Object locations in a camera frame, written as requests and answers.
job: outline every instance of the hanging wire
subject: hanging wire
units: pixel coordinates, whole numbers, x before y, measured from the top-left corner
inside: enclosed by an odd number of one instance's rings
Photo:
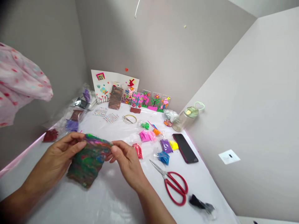
[[[136,19],[136,16],[137,16],[137,9],[138,9],[138,6],[139,6],[139,2],[140,2],[140,0],[138,1],[138,4],[137,4],[137,8],[136,8],[136,12],[135,12],[135,19]]]

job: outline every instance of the light switch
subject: light switch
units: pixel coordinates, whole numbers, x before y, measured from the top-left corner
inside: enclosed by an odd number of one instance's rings
[[[237,162],[240,160],[240,158],[231,149],[227,150],[226,152],[220,153],[219,156],[225,165],[233,163],[233,162]]]

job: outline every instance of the fingernail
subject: fingernail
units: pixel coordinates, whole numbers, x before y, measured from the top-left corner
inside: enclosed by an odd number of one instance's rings
[[[116,151],[117,151],[116,146],[112,146],[112,147],[111,147],[111,152],[116,152]]]

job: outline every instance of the water bottle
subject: water bottle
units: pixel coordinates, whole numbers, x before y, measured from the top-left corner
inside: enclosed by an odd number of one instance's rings
[[[196,104],[200,104],[203,107],[201,109],[196,108]],[[179,117],[173,122],[172,128],[177,131],[181,132],[184,130],[188,125],[194,122],[194,119],[198,116],[200,110],[203,110],[206,106],[201,102],[195,102],[194,106],[188,107],[185,111],[182,111]]]

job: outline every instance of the black phone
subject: black phone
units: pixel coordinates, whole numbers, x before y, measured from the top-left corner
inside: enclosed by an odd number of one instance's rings
[[[178,148],[185,160],[186,163],[196,163],[198,162],[198,158],[194,154],[190,145],[187,143],[185,137],[182,134],[173,134],[172,135],[175,141],[178,144]]]

